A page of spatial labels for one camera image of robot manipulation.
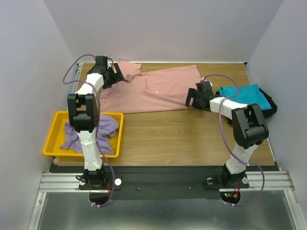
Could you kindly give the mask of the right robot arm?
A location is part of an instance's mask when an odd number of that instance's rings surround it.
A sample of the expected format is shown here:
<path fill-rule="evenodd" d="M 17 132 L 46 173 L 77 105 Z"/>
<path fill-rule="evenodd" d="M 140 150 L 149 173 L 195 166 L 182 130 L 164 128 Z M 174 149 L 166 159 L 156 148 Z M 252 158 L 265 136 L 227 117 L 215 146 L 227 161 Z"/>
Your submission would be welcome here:
<path fill-rule="evenodd" d="M 250 158 L 257 147 L 269 136 L 269 130 L 258 104 L 237 103 L 230 100 L 231 97 L 223 97 L 214 94 L 209 81 L 196 83 L 196 88 L 189 88 L 185 106 L 217 113 L 219 119 L 222 116 L 232 121 L 234 149 L 231 150 L 226 142 L 223 125 L 220 130 L 224 144 L 231 154 L 222 170 L 221 180 L 223 185 L 231 186 L 242 181 L 246 168 L 253 163 Z"/>

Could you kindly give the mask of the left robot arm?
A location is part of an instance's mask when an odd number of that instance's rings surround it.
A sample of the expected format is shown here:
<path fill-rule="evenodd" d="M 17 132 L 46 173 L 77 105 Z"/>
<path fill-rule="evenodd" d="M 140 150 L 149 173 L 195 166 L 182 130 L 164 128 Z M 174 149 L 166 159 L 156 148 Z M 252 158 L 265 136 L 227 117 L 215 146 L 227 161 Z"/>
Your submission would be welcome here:
<path fill-rule="evenodd" d="M 101 189 L 107 185 L 106 172 L 98 146 L 98 126 L 100 121 L 100 102 L 98 91 L 110 88 L 124 77 L 117 63 L 107 56 L 95 56 L 95 64 L 87 72 L 86 80 L 80 89 L 67 96 L 69 123 L 80 139 L 84 172 L 78 177 L 82 186 Z"/>

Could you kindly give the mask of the pink graphic t-shirt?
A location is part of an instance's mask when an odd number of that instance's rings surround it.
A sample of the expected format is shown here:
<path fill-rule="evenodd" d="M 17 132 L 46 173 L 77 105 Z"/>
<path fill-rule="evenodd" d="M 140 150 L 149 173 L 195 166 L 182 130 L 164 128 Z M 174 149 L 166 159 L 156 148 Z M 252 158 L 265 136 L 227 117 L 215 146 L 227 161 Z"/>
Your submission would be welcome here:
<path fill-rule="evenodd" d="M 118 62 L 124 80 L 100 94 L 102 112 L 123 114 L 184 110 L 188 90 L 201 80 L 196 65 L 142 73 L 141 64 Z"/>

